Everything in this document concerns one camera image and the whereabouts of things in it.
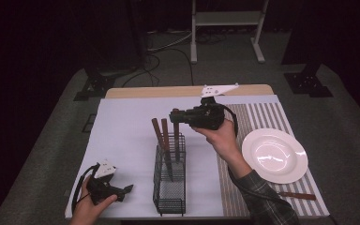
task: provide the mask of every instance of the gray carpet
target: gray carpet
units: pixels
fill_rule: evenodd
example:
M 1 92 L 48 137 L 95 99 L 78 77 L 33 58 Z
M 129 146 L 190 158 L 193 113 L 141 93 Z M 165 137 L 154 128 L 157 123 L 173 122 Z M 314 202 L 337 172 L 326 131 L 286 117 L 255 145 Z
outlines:
M 296 139 L 305 147 L 309 168 L 322 192 L 329 212 L 338 224 L 360 224 L 360 108 L 341 83 L 339 76 L 322 65 L 317 73 L 333 97 L 311 98 L 294 95 L 283 73 L 300 71 L 304 65 L 282 66 L 289 33 L 263 33 L 261 48 L 266 59 L 259 64 L 249 42 L 251 34 L 232 34 L 213 45 L 198 46 L 198 63 L 192 66 L 195 85 L 250 84 L 271 85 L 282 103 Z M 158 34 L 150 45 L 158 47 L 179 36 Z M 189 56 L 189 45 L 176 49 Z M 143 74 L 127 86 L 191 85 L 186 57 L 177 51 L 155 54 L 159 67 L 152 71 L 156 78 Z M 157 63 L 148 57 L 145 67 Z M 132 75 L 117 79 L 121 87 Z M 80 70 L 74 74 L 57 102 L 29 158 L 0 209 L 0 224 L 68 224 L 64 210 L 68 195 L 81 165 L 89 134 L 82 133 L 89 114 L 96 113 L 99 98 L 73 101 L 86 81 Z M 222 221 L 215 224 L 241 224 Z M 101 219 L 97 224 L 120 224 Z M 212 221 L 185 221 L 184 224 L 212 224 Z M 303 220 L 302 224 L 334 224 L 329 218 Z

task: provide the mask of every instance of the striped placemat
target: striped placemat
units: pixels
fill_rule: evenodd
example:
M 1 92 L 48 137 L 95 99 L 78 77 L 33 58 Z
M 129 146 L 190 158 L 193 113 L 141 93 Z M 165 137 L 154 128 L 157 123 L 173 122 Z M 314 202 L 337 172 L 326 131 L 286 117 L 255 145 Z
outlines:
M 293 136 L 292 129 L 279 102 L 229 104 L 227 107 L 237 115 L 239 126 L 237 142 L 239 146 L 242 146 L 243 140 L 252 130 L 258 128 L 275 128 Z M 226 118 L 232 120 L 230 114 L 227 112 Z M 217 164 L 224 216 L 248 217 L 249 211 L 241 193 L 228 175 L 226 162 L 217 156 Z M 286 185 L 271 182 L 268 184 L 276 191 L 310 193 L 317 196 L 316 201 L 283 198 L 292 205 L 299 217 L 326 217 L 329 215 L 309 169 L 307 169 L 306 174 L 296 182 Z

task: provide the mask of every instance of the white metal shelf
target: white metal shelf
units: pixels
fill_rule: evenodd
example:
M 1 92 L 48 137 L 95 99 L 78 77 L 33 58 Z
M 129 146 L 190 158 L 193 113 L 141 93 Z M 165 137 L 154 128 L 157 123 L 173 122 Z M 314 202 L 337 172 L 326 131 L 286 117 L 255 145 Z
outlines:
M 260 14 L 260 11 L 197 12 L 195 15 L 195 24 L 197 26 L 257 25 Z
M 256 35 L 250 41 L 259 63 L 264 63 L 265 59 L 259 46 L 259 39 L 268 1 L 264 0 L 261 11 L 197 12 L 196 0 L 192 0 L 191 63 L 197 63 L 196 27 L 210 25 L 257 25 Z

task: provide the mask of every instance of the wooden table edge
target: wooden table edge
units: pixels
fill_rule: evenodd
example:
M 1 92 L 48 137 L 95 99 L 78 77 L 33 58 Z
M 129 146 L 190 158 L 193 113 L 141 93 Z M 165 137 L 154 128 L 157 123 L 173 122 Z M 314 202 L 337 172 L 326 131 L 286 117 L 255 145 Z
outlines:
M 111 88 L 105 98 L 161 98 L 161 97 L 197 97 L 203 86 L 163 86 L 163 87 L 126 87 Z M 242 84 L 229 91 L 226 96 L 263 96 L 274 95 L 268 84 Z

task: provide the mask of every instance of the dark curtain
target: dark curtain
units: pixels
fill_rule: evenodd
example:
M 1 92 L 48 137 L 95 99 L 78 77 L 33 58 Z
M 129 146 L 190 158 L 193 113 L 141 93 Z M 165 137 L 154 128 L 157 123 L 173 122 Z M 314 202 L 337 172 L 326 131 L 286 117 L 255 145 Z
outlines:
M 304 1 L 282 63 L 314 57 L 339 75 L 360 106 L 360 1 Z
M 81 68 L 68 15 L 64 1 L 0 0 L 0 204 Z

